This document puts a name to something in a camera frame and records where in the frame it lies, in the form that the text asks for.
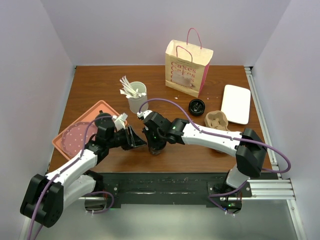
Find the dark translucent plastic cup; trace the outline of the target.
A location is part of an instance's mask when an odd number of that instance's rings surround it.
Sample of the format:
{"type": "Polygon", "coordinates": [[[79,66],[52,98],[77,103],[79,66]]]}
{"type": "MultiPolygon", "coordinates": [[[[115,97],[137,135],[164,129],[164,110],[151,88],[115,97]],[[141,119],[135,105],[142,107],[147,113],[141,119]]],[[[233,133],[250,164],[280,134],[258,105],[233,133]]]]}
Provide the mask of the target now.
{"type": "Polygon", "coordinates": [[[159,155],[162,150],[166,147],[165,144],[162,144],[162,145],[149,145],[148,146],[148,151],[150,154],[152,155],[159,155]]]}

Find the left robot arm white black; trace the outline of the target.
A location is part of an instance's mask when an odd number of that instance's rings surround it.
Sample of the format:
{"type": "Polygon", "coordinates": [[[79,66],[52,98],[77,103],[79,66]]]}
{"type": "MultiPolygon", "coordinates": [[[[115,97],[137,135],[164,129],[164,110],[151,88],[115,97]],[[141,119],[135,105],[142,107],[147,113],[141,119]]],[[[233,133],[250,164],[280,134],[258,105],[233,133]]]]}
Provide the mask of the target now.
{"type": "Polygon", "coordinates": [[[46,175],[36,174],[28,184],[20,213],[50,228],[65,208],[78,198],[91,194],[99,196],[104,184],[91,168],[98,165],[112,148],[125,151],[143,147],[147,143],[131,126],[116,128],[111,116],[98,116],[89,123],[97,126],[97,133],[87,138],[79,153],[57,170],[46,175]]]}

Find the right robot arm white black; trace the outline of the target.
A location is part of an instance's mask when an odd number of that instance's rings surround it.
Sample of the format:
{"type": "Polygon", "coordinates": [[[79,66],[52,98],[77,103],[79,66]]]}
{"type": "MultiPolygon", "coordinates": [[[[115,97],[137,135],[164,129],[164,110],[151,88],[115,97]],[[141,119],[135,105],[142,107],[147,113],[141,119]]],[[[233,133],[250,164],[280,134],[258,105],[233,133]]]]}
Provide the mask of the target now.
{"type": "Polygon", "coordinates": [[[223,131],[193,125],[191,121],[181,118],[169,121],[151,110],[138,112],[137,117],[143,121],[142,132],[152,152],[160,152],[169,143],[202,146],[234,157],[235,166],[222,185],[227,196],[235,196],[244,182],[261,175],[267,148],[259,144],[261,139],[252,129],[246,128],[244,132],[223,131]]]}

